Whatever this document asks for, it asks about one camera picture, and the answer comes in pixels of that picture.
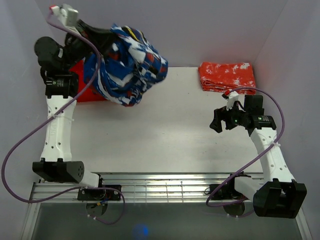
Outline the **blue white red patterned trousers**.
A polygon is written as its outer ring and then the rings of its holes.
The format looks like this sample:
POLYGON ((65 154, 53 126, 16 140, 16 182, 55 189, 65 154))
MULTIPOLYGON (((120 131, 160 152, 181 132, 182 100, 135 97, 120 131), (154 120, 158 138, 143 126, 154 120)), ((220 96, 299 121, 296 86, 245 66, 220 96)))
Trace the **blue white red patterned trousers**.
POLYGON ((108 101, 132 107, 167 77, 169 64, 140 30, 116 24, 110 30, 117 39, 103 55, 90 87, 108 101))

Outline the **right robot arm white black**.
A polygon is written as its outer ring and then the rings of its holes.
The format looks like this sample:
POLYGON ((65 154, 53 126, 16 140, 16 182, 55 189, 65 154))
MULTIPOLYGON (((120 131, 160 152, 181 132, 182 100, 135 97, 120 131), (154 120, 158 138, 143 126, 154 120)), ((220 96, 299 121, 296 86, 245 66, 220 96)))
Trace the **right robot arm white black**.
POLYGON ((239 205, 250 200, 259 217, 294 219, 307 195, 305 184, 298 183, 290 172, 278 143, 280 134, 272 116, 265 115, 263 96, 245 95, 244 104, 237 92, 225 93, 226 106, 214 110, 209 127, 221 133, 243 127, 253 142, 260 162, 264 184, 259 185, 242 167, 232 173, 222 184, 211 187, 209 200, 234 199, 239 205))

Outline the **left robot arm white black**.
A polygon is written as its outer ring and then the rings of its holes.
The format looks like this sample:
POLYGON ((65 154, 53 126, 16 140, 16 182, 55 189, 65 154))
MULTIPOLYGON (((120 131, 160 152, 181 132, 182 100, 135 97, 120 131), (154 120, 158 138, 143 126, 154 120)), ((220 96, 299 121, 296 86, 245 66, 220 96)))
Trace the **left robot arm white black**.
POLYGON ((69 183, 89 188, 88 193, 100 200, 106 187, 100 176, 90 172, 82 161, 73 161, 71 153, 71 128, 79 91, 79 75, 71 68, 91 54, 96 56, 90 86, 98 76, 102 54, 108 53, 116 35, 108 29, 89 26, 79 19, 75 27, 67 27, 64 45, 48 36, 39 38, 34 52, 40 65, 40 75, 45 84, 47 103, 46 136, 40 161, 32 170, 47 182, 69 183))

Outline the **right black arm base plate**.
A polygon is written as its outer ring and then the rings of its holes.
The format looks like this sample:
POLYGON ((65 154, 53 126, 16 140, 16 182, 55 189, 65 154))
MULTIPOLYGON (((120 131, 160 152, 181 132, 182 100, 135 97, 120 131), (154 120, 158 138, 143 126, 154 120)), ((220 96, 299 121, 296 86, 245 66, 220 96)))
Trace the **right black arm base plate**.
MULTIPOLYGON (((218 184, 210 184, 209 187, 207 187, 204 190, 204 194, 209 196, 218 186, 219 186, 218 184)), ((224 185, 221 189, 219 189, 211 197, 211 200, 240 200, 240 199, 246 199, 246 197, 243 194, 237 192, 231 186, 228 186, 227 184, 224 185)))

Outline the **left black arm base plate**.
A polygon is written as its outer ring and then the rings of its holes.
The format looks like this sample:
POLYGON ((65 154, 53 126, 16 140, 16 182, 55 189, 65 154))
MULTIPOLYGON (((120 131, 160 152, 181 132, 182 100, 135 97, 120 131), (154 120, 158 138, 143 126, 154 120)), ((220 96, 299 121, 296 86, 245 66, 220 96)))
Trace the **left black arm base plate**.
POLYGON ((77 194, 78 201, 119 201, 120 194, 116 190, 105 189, 80 189, 77 194))

